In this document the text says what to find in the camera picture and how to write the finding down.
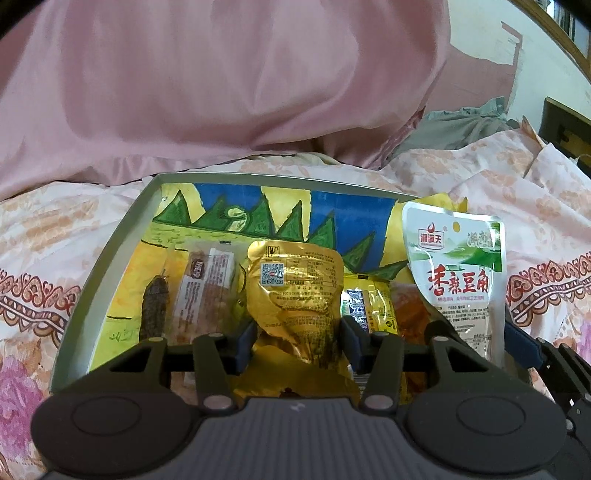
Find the wooden furniture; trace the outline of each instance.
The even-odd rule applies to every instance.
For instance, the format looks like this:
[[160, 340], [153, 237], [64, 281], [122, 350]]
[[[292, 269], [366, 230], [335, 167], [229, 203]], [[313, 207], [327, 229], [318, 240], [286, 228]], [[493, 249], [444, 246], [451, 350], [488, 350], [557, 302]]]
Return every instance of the wooden furniture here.
[[540, 137], [552, 143], [564, 155], [579, 157], [579, 168], [591, 177], [591, 120], [546, 97]]

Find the gray cloth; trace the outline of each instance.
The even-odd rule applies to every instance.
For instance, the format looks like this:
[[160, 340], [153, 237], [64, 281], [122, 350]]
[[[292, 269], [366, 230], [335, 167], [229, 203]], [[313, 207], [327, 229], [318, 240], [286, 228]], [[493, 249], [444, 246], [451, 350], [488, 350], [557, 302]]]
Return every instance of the gray cloth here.
[[413, 148], [458, 150], [481, 138], [510, 130], [504, 110], [505, 99], [498, 97], [479, 108], [429, 112], [417, 129], [394, 149], [389, 160]]

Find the red chinese characters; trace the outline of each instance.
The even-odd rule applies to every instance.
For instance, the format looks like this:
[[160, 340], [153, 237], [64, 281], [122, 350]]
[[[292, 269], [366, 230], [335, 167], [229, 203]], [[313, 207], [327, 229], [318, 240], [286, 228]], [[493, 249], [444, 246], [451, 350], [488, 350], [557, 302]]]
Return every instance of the red chinese characters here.
[[462, 274], [462, 277], [464, 277], [464, 289], [462, 292], [476, 293], [476, 288], [474, 287], [474, 275], [476, 275], [474, 272], [466, 272]]
[[438, 267], [434, 268], [432, 272], [428, 272], [431, 274], [431, 276], [429, 276], [428, 278], [429, 282], [431, 282], [431, 287], [429, 288], [429, 290], [433, 290], [433, 293], [437, 297], [440, 297], [445, 292], [445, 287], [443, 286], [449, 285], [449, 282], [447, 280], [444, 280], [445, 272], [445, 267], [441, 264], [439, 264]]
[[488, 275], [486, 275], [484, 268], [478, 274], [478, 282], [476, 283], [476, 288], [480, 291], [485, 291], [488, 293]]
[[[446, 293], [446, 291], [451, 295], [477, 293], [477, 291], [488, 293], [489, 277], [483, 268], [480, 269], [478, 278], [475, 278], [476, 272], [469, 271], [463, 272], [461, 276], [455, 271], [450, 271], [449, 278], [446, 278], [448, 271], [442, 264], [439, 264], [439, 266], [427, 273], [429, 273], [428, 281], [431, 284], [429, 290], [432, 290], [436, 297], [441, 297], [444, 293]], [[466, 300], [484, 299], [484, 297], [481, 296], [469, 296], [462, 298]]]
[[449, 293], [456, 294], [460, 293], [462, 288], [460, 287], [460, 279], [455, 272], [450, 272], [449, 278]]

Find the pink curtain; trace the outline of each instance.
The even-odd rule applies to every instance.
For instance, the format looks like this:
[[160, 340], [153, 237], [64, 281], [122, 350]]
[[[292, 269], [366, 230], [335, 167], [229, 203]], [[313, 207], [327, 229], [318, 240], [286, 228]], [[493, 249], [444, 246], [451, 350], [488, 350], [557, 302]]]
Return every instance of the pink curtain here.
[[46, 0], [0, 40], [0, 200], [255, 153], [378, 168], [449, 37], [446, 0]]

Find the white wall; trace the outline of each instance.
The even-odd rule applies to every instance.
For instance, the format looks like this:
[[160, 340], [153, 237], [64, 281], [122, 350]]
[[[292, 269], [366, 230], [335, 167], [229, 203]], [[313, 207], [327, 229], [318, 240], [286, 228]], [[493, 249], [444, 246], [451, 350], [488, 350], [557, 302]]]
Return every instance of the white wall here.
[[591, 118], [591, 83], [576, 63], [531, 18], [509, 0], [449, 0], [452, 44], [462, 52], [495, 63], [512, 64], [515, 37], [523, 35], [508, 116], [527, 117], [540, 128], [549, 96]]

